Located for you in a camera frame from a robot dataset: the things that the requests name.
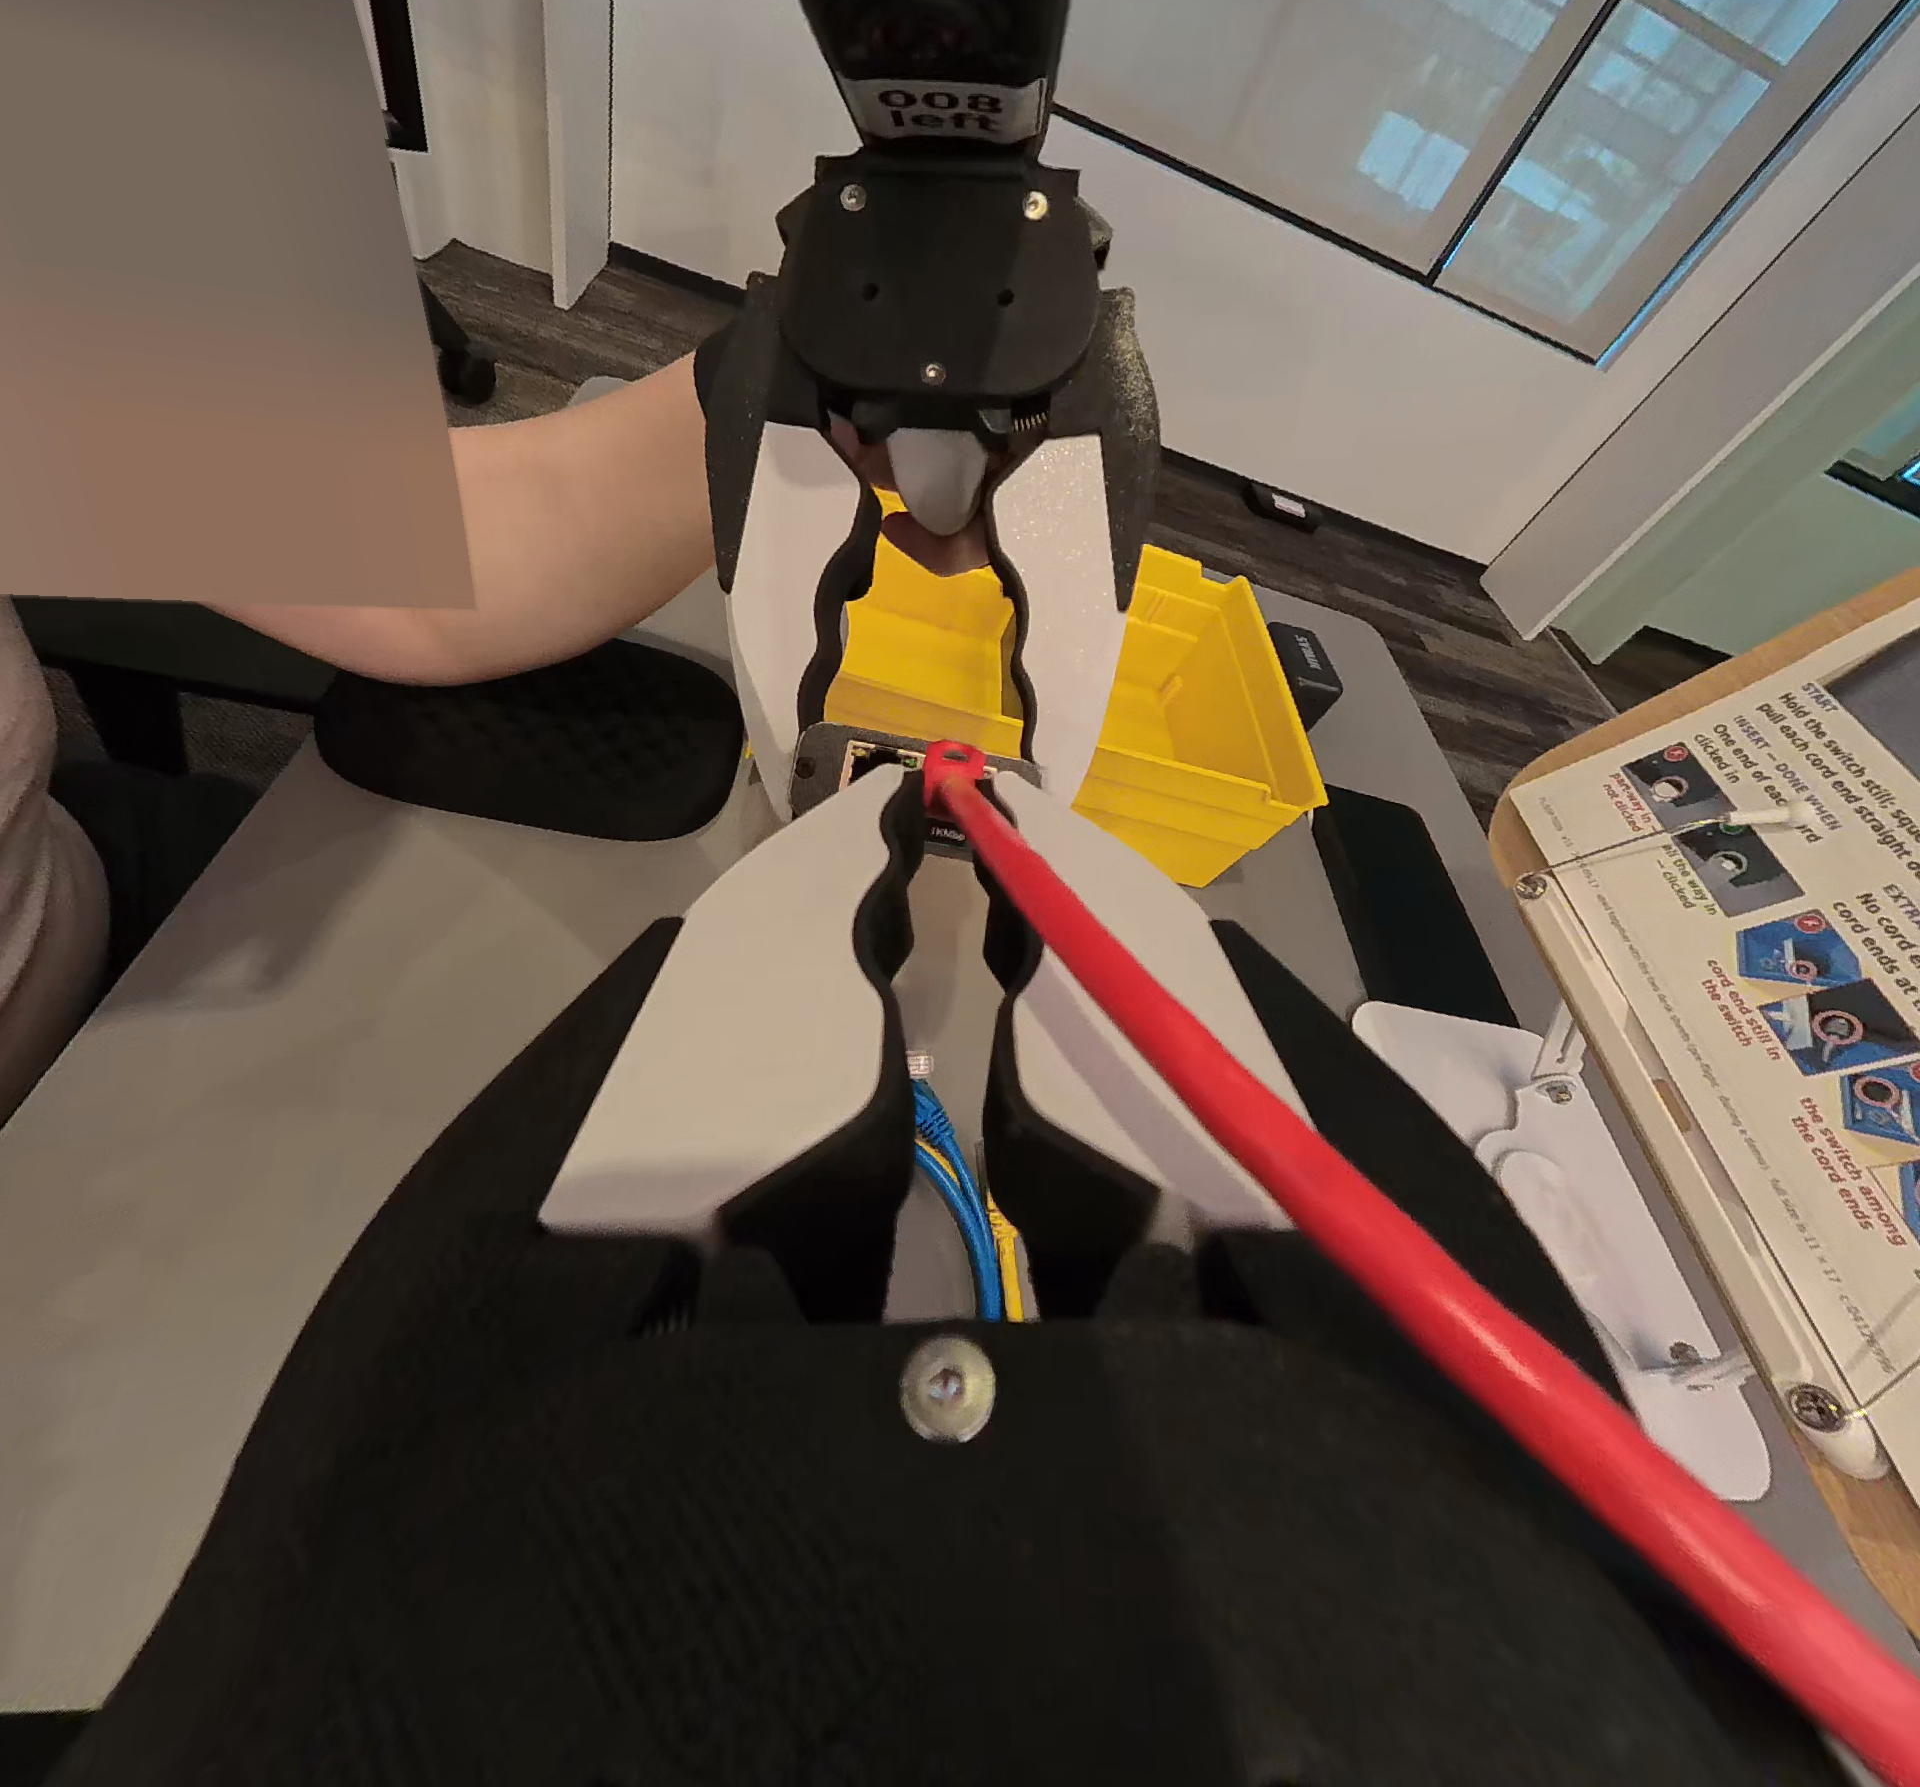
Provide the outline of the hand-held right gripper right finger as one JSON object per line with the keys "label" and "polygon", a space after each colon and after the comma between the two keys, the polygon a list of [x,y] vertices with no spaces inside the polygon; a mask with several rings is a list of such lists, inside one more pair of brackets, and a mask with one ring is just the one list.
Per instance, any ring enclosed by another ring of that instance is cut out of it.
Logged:
{"label": "hand-held right gripper right finger", "polygon": [[[1235,1060],[1300,1098],[1212,915],[1126,842],[1014,780],[996,808],[1092,916]],[[1002,991],[982,1129],[987,1180],[1021,1238],[1038,1315],[1090,1315],[1141,1244],[1293,1224],[1206,1133],[986,873],[984,956]]]}

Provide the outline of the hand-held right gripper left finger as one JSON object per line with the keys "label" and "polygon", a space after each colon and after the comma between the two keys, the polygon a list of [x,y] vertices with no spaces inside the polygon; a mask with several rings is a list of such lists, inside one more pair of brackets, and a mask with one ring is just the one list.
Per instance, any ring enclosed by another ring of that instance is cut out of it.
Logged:
{"label": "hand-held right gripper left finger", "polygon": [[664,960],[539,1224],[769,1253],[805,1315],[879,1315],[915,1171],[894,978],[920,775],[882,768],[719,876]]}

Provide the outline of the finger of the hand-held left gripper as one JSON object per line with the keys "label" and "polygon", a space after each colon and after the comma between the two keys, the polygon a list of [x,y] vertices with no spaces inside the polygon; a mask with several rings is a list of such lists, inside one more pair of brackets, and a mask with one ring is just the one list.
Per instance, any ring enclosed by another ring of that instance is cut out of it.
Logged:
{"label": "finger of the hand-held left gripper", "polygon": [[991,553],[1017,607],[1022,754],[1043,790],[1075,802],[1123,648],[1102,444],[1043,439],[996,487]]}
{"label": "finger of the hand-held left gripper", "polygon": [[779,821],[792,818],[803,738],[824,719],[848,605],[875,575],[880,503],[814,428],[761,431],[729,590],[734,692]]}

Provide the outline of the black ethernet splitter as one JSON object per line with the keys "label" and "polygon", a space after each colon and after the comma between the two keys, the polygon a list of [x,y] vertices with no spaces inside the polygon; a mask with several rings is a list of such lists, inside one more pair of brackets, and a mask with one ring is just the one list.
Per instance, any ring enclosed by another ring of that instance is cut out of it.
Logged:
{"label": "black ethernet splitter", "polygon": [[[921,768],[929,745],[959,745],[947,738],[934,742],[893,735],[866,724],[846,724],[821,720],[805,728],[796,742],[796,754],[787,775],[787,808],[792,816],[803,816],[814,805],[824,804],[836,793],[875,770],[908,770],[912,785],[921,785]],[[1019,756],[1002,756],[979,747],[968,747],[986,770],[994,776],[1019,779],[1031,787],[1041,787],[1038,770]],[[961,830],[947,818],[934,816],[924,826],[924,848],[929,855],[947,859],[965,859],[966,842]]]}

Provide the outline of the person's left forearm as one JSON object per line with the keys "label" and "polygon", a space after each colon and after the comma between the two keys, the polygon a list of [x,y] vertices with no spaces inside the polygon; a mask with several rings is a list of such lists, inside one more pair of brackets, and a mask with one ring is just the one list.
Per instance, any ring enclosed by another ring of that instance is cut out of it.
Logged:
{"label": "person's left forearm", "polygon": [[714,564],[695,363],[523,423],[453,428],[472,605],[316,610],[301,650],[399,685],[471,685],[649,617]]}

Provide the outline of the person's left hand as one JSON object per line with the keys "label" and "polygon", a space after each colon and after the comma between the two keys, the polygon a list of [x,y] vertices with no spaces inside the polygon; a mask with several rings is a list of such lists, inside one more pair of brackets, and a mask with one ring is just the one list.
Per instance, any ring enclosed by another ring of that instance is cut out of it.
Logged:
{"label": "person's left hand", "polygon": [[[899,495],[891,458],[882,444],[859,440],[851,420],[840,415],[826,415],[826,435],[843,463],[876,496]],[[948,534],[927,530],[906,506],[899,506],[899,510],[882,513],[879,534],[927,575],[968,575],[991,567],[989,514],[984,505],[963,528]]]}

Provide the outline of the yellow plastic bin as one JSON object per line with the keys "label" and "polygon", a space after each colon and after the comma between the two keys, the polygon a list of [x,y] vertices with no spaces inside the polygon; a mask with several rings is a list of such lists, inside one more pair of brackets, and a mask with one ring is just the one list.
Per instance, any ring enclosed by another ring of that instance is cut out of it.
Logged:
{"label": "yellow plastic bin", "polygon": [[[1014,610],[991,570],[929,575],[891,542],[848,610],[824,719],[987,754],[1021,745]],[[1250,584],[1147,545],[1073,810],[1184,888],[1320,808],[1308,728]]]}

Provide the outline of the small black box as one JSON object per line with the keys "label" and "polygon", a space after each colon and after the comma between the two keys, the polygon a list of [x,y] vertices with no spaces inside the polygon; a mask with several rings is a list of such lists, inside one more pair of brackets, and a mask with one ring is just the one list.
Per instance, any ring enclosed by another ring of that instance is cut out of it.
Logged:
{"label": "small black box", "polygon": [[1332,717],[1347,684],[1318,633],[1293,621],[1269,619],[1265,635],[1300,724],[1311,735]]}

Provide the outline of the office chair wheel base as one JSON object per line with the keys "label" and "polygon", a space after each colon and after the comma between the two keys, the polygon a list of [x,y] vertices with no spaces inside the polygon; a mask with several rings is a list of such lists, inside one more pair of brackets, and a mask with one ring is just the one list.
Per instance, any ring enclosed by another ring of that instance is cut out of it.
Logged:
{"label": "office chair wheel base", "polygon": [[495,360],[467,334],[426,278],[418,277],[418,287],[445,400],[460,408],[486,408],[495,392]]}

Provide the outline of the large window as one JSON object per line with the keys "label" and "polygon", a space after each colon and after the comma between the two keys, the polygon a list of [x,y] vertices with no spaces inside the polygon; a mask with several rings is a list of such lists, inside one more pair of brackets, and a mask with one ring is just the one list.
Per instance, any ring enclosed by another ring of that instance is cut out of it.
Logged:
{"label": "large window", "polygon": [[1608,360],[1915,0],[1072,0],[1067,120]]}

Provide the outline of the white stand base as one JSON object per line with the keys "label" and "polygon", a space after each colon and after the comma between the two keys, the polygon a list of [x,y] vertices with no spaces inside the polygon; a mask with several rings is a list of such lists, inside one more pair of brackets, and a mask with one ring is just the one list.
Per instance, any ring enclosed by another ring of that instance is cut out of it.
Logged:
{"label": "white stand base", "polygon": [[1742,1396],[1752,1366],[1716,1342],[1575,1069],[1550,1036],[1369,1001],[1352,1030],[1476,1156],[1548,1252],[1640,1424],[1716,1495],[1754,1504],[1769,1457]]}

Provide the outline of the printed instruction sheet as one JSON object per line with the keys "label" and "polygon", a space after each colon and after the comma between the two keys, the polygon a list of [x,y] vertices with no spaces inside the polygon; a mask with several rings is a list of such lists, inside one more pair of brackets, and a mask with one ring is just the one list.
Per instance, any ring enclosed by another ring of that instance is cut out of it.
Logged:
{"label": "printed instruction sheet", "polygon": [[1516,818],[1785,1297],[1779,1380],[1915,1424],[1915,600],[1520,780]]}

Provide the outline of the instruction sheet on wooden board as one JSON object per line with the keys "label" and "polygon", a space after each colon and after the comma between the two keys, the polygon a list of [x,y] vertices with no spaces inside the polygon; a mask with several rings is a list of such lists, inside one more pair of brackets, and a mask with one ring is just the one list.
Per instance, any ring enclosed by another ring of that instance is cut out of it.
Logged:
{"label": "instruction sheet on wooden board", "polygon": [[1879,1590],[1903,1629],[1914,1635],[1918,1426],[1894,1428],[1897,1448],[1888,1453],[1877,1423],[1869,1418],[1843,1423],[1831,1396],[1808,1383],[1779,1380],[1779,1368],[1805,1366],[1811,1349],[1789,1342],[1792,1329],[1783,1319],[1785,1297],[1762,1269],[1764,1245],[1747,1226],[1736,1226],[1739,1197],[1725,1181],[1717,1162],[1690,1130],[1690,1111],[1652,1059],[1646,1036],[1624,1005],[1620,988],[1606,984],[1597,960],[1587,948],[1575,945],[1568,911],[1546,901],[1543,859],[1510,802],[1520,780],[1569,760],[1572,750],[1584,738],[1599,734],[1603,742],[1608,742],[1632,732],[1635,720],[1675,717],[1688,696],[1716,696],[1741,688],[1797,648],[1816,645],[1824,635],[1848,631],[1906,600],[1915,600],[1915,570],[1813,615],[1762,647],[1710,667],[1663,696],[1643,700],[1624,717],[1601,723],[1572,743],[1550,750],[1527,766],[1499,798],[1490,844],[1499,878],[1516,897],[1522,922],[1563,992],[1575,1031],[1588,1044],[1599,1075],[1627,1117],[1688,1241],[1739,1330],[1764,1400],[1781,1416],[1792,1445],[1811,1470],[1813,1485],[1834,1513],[1865,1578]]}

